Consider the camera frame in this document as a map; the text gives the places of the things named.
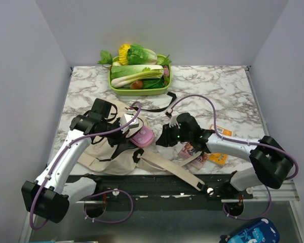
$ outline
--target yellow flower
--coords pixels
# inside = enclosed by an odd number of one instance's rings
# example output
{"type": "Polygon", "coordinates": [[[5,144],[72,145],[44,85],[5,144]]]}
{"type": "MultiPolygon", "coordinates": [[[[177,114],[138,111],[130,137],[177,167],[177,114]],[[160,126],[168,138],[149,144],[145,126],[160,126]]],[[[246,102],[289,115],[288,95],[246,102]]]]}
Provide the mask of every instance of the yellow flower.
{"type": "Polygon", "coordinates": [[[130,48],[131,48],[131,45],[129,45],[129,44],[123,44],[120,47],[120,49],[118,50],[118,52],[120,54],[120,60],[119,60],[119,62],[122,63],[123,65],[127,65],[128,64],[127,51],[130,48]]]}

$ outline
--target green basket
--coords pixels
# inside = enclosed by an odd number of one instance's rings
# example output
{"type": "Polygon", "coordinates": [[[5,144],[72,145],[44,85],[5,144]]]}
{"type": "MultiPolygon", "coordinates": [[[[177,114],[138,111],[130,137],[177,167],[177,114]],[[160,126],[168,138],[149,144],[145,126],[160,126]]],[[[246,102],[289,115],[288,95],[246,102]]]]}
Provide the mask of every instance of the green basket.
{"type": "MultiPolygon", "coordinates": [[[[119,61],[119,57],[113,58],[113,62],[119,61]]],[[[169,69],[169,83],[167,86],[159,89],[149,89],[149,90],[119,90],[115,89],[113,86],[111,86],[111,79],[110,79],[110,74],[111,71],[109,71],[108,78],[109,78],[109,86],[111,87],[112,90],[115,91],[116,94],[118,95],[123,95],[123,96],[143,96],[143,95],[160,95],[163,94],[167,91],[169,86],[171,85],[171,79],[172,79],[172,73],[171,73],[171,67],[170,65],[167,65],[169,69]]]]}

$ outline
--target snack package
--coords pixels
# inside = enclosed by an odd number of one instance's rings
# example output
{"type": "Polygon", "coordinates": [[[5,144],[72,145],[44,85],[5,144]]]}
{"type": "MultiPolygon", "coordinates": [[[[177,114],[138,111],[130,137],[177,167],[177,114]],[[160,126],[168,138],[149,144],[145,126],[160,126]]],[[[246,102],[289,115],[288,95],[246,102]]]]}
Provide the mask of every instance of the snack package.
{"type": "MultiPolygon", "coordinates": [[[[225,129],[225,128],[222,128],[222,127],[219,127],[219,126],[216,126],[216,128],[217,128],[217,131],[219,133],[221,133],[222,135],[226,135],[226,136],[230,136],[230,137],[232,136],[232,131],[230,131],[228,129],[225,129]]],[[[209,129],[214,129],[214,125],[212,124],[209,129]]],[[[227,160],[227,154],[212,153],[209,156],[208,160],[216,163],[219,166],[224,166],[225,162],[227,160]]]]}
{"type": "MultiPolygon", "coordinates": [[[[227,130],[225,128],[217,126],[217,131],[223,135],[232,136],[232,131],[227,130]]],[[[191,156],[196,154],[196,150],[193,148],[193,146],[190,143],[186,143],[184,148],[178,153],[178,155],[184,159],[188,159],[191,156]]],[[[200,170],[206,160],[212,161],[213,163],[216,163],[217,165],[224,166],[225,162],[227,160],[227,154],[222,153],[204,153],[198,156],[196,159],[194,159],[189,164],[194,166],[196,169],[200,170]]]]}
{"type": "MultiPolygon", "coordinates": [[[[178,155],[184,159],[190,158],[191,156],[196,154],[196,150],[191,146],[190,143],[186,143],[184,148],[178,153],[178,155]]],[[[198,156],[196,159],[194,159],[189,164],[197,168],[198,170],[203,167],[203,164],[206,162],[210,154],[204,153],[198,156]]]]}

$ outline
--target purple vegetable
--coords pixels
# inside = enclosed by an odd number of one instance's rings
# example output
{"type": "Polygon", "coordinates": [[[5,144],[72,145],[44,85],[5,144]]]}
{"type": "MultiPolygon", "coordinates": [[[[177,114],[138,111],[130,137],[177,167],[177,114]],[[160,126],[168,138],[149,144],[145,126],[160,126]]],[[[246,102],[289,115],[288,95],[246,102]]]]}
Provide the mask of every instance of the purple vegetable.
{"type": "Polygon", "coordinates": [[[170,71],[169,71],[168,67],[167,67],[166,65],[164,65],[163,68],[164,68],[164,73],[163,73],[163,75],[164,75],[165,77],[169,77],[170,71]]]}

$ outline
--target beige bag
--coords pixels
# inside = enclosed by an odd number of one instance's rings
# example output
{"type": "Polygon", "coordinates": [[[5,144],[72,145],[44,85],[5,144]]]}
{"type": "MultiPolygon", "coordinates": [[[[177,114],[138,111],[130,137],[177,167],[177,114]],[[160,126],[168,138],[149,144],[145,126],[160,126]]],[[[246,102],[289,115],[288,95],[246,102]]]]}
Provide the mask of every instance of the beige bag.
{"type": "MultiPolygon", "coordinates": [[[[108,102],[115,104],[118,109],[117,111],[112,110],[110,112],[111,114],[117,113],[114,120],[121,117],[124,113],[127,113],[129,106],[126,104],[117,100],[108,100],[108,102]]],[[[130,129],[127,138],[130,138],[139,132],[143,124],[150,128],[150,125],[144,116],[140,114],[138,117],[140,122],[139,127],[130,129]]],[[[200,153],[197,153],[189,159],[182,161],[180,165],[177,165],[162,156],[153,153],[150,149],[138,148],[133,143],[119,144],[111,147],[108,144],[107,139],[104,138],[100,143],[90,145],[80,156],[78,162],[92,171],[111,175],[126,175],[132,172],[136,167],[149,172],[169,171],[197,190],[201,190],[204,182],[191,174],[188,170],[182,168],[182,166],[194,160],[199,155],[200,153]]]]}

